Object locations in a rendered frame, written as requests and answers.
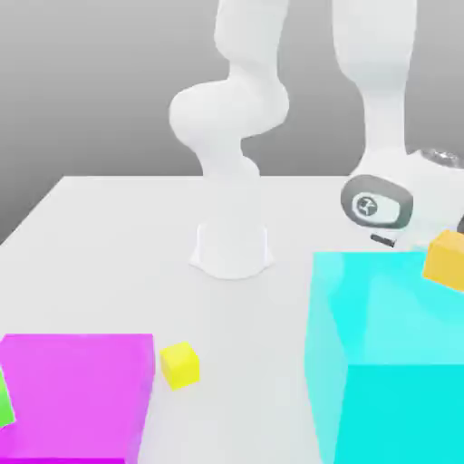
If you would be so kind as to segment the small orange cube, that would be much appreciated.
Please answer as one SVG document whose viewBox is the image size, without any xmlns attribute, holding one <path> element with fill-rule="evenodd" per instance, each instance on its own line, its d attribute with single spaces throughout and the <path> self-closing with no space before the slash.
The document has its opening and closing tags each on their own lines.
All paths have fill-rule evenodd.
<svg viewBox="0 0 464 464">
<path fill-rule="evenodd" d="M 422 275 L 448 288 L 464 292 L 464 235 L 444 230 L 429 245 Z"/>
</svg>

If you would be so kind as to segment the large cyan box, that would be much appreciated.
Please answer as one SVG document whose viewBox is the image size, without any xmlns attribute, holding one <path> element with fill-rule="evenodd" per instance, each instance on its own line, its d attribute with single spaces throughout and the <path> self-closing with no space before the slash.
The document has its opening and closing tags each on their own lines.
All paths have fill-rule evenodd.
<svg viewBox="0 0 464 464">
<path fill-rule="evenodd" d="M 464 293 L 424 262 L 314 254 L 304 374 L 322 464 L 464 464 Z"/>
</svg>

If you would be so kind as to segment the small green cube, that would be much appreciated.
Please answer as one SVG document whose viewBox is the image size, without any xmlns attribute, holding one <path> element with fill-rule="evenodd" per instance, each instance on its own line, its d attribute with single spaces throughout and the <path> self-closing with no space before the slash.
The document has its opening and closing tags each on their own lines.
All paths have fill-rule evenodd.
<svg viewBox="0 0 464 464">
<path fill-rule="evenodd" d="M 15 411 L 9 396 L 5 377 L 0 368 L 0 429 L 15 422 Z"/>
</svg>

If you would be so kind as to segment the small yellow cube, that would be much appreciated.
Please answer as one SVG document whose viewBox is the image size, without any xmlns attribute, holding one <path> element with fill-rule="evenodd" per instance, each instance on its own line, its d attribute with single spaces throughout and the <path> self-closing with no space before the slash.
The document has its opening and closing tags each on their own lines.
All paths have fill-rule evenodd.
<svg viewBox="0 0 464 464">
<path fill-rule="evenodd" d="M 188 342 L 163 348 L 159 359 L 161 371 L 173 391 L 199 381 L 199 358 Z"/>
</svg>

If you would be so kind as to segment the large magenta box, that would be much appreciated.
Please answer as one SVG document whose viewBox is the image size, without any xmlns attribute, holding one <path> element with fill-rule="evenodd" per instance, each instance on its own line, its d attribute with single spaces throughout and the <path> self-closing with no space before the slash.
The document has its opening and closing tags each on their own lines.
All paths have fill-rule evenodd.
<svg viewBox="0 0 464 464">
<path fill-rule="evenodd" d="M 8 334 L 15 421 L 0 464 L 138 464 L 155 375 L 149 333 Z"/>
</svg>

